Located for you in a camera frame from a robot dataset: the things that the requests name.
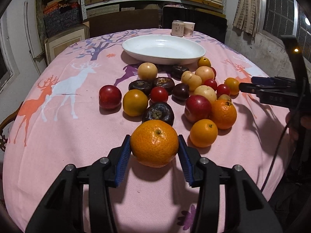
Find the black cable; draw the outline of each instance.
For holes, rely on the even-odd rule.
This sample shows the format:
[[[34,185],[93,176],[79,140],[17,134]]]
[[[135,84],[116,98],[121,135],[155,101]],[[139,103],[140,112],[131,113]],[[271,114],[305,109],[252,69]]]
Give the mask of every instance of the black cable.
[[[296,108],[295,108],[295,111],[294,111],[293,115],[291,116],[290,120],[288,121],[288,123],[286,124],[285,128],[284,128],[283,131],[282,131],[281,137],[280,137],[280,139],[279,139],[279,142],[277,143],[276,150],[275,150],[275,153],[274,153],[274,155],[273,155],[273,159],[272,159],[272,162],[271,162],[271,165],[270,165],[270,168],[269,168],[267,177],[266,177],[266,179],[265,179],[265,181],[264,181],[264,183],[263,183],[263,185],[262,185],[262,187],[261,187],[261,189],[260,189],[261,192],[265,189],[265,187],[266,187],[266,185],[267,185],[267,182],[268,182],[268,179],[269,179],[270,174],[271,174],[271,172],[272,172],[272,168],[273,168],[273,165],[274,165],[274,162],[275,162],[277,153],[279,152],[279,147],[280,147],[280,145],[281,145],[281,143],[282,143],[282,140],[283,140],[283,137],[284,137],[284,135],[285,135],[285,132],[286,132],[287,128],[289,127],[289,125],[291,124],[291,122],[293,121],[295,115],[297,114],[297,112],[298,112],[298,110],[299,110],[299,107],[300,107],[301,102],[302,102],[302,98],[304,97],[304,91],[305,91],[305,89],[306,89],[306,80],[304,79],[304,81],[303,81],[303,90],[302,90],[302,92],[301,92],[301,95],[300,95],[298,104],[297,104],[297,106],[296,106]]]

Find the human hand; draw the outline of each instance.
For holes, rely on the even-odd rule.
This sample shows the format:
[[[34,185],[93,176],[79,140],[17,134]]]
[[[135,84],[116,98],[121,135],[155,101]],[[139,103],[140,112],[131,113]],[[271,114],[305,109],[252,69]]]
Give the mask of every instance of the human hand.
[[[288,113],[285,120],[286,123],[289,122],[291,118],[291,114]],[[311,130],[311,116],[303,116],[300,120],[300,123],[302,126],[304,126],[306,129]],[[289,134],[290,134],[290,138],[293,139],[294,141],[298,140],[299,134],[298,131],[296,131],[295,129],[289,127]]]

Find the tablecloth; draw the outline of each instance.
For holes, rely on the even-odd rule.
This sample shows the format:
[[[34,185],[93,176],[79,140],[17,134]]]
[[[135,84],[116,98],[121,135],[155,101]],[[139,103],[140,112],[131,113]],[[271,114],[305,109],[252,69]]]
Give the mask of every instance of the tablecloth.
[[[10,131],[3,169],[7,210],[22,230],[64,166],[91,165],[120,146],[125,135],[141,123],[141,117],[128,117],[122,107],[111,113],[100,111],[98,92],[107,84],[117,86],[122,95],[128,91],[141,62],[128,56],[122,43],[145,34],[169,35],[170,30],[129,30],[73,44],[55,58],[30,90]],[[252,76],[266,76],[244,56],[209,36],[195,32],[189,39],[206,49],[218,84],[228,77],[250,82]],[[196,64],[189,68],[194,71]],[[169,76],[165,72],[159,75]],[[211,147],[199,151],[220,166],[242,165],[261,187],[288,110],[262,105],[256,96],[246,93],[239,93],[233,103],[238,116],[232,129],[220,131]],[[171,97],[168,104],[175,113],[173,127],[187,139],[191,124],[183,116],[184,106]],[[267,199],[289,161],[288,145],[286,135],[263,192]],[[87,186],[84,189],[84,225],[90,232]],[[190,232],[198,191],[185,182],[178,158],[153,169],[131,156],[124,182],[110,189],[117,228],[126,233]],[[220,191],[218,231],[222,232],[224,188]]]

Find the cream-colored round fruit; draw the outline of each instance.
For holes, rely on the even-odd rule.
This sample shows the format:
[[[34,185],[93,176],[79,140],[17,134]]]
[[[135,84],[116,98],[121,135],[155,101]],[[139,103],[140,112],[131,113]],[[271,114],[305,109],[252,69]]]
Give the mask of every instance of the cream-colored round fruit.
[[[210,103],[213,103],[217,100],[217,95],[214,91],[214,89],[212,89],[209,86],[199,86],[194,92],[193,94],[195,95],[202,95],[204,96],[206,99],[209,100]]]
[[[190,91],[194,91],[198,86],[202,85],[200,76],[195,75],[190,71],[185,71],[181,76],[181,82],[189,86]]]
[[[195,75],[198,75],[201,77],[202,81],[206,81],[208,79],[214,79],[215,74],[212,68],[208,66],[201,66],[195,71]]]
[[[152,81],[158,76],[158,69],[155,64],[146,62],[138,67],[137,74],[141,80]]]
[[[223,94],[223,95],[221,95],[220,97],[218,97],[218,100],[221,100],[221,99],[227,100],[227,101],[231,102],[231,98],[230,98],[229,95]]]

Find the dark brown water chestnut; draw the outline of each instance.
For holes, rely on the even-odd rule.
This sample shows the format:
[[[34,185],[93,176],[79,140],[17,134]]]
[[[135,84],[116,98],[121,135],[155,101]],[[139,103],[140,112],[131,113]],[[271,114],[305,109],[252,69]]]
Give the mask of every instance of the dark brown water chestnut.
[[[142,122],[149,120],[161,120],[173,126],[174,112],[167,103],[154,103],[142,115]]]
[[[173,89],[173,97],[180,101],[187,100],[189,97],[189,86],[185,83],[177,84]]]
[[[132,89],[138,89],[142,91],[146,96],[149,96],[152,90],[152,85],[148,81],[135,80],[131,82],[128,86],[128,90],[132,90]]]
[[[169,77],[158,77],[155,78],[152,86],[165,88],[168,94],[171,95],[175,86],[175,82]]]
[[[189,68],[175,65],[172,67],[171,76],[176,80],[181,80],[181,76],[185,71],[189,71]]]

